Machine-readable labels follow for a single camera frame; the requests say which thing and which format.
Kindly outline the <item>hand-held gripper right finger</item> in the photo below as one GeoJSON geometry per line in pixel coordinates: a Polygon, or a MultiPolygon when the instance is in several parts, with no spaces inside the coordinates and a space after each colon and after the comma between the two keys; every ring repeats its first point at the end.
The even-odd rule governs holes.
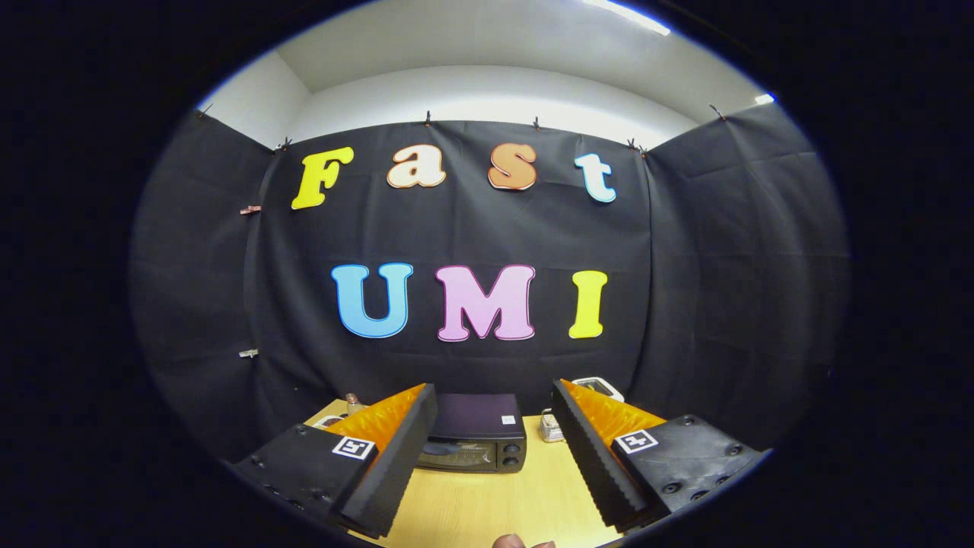
{"type": "Polygon", "coordinates": [[[766,456],[693,414],[662,419],[565,379],[551,397],[604,524],[621,534],[688,511],[766,456]]]}

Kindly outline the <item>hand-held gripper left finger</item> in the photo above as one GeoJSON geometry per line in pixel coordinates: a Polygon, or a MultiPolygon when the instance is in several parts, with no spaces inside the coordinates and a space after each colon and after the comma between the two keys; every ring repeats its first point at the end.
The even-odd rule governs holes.
{"type": "Polygon", "coordinates": [[[305,521],[379,539],[392,528],[435,417],[434,385],[421,383],[326,428],[293,425],[232,471],[305,521]]]}

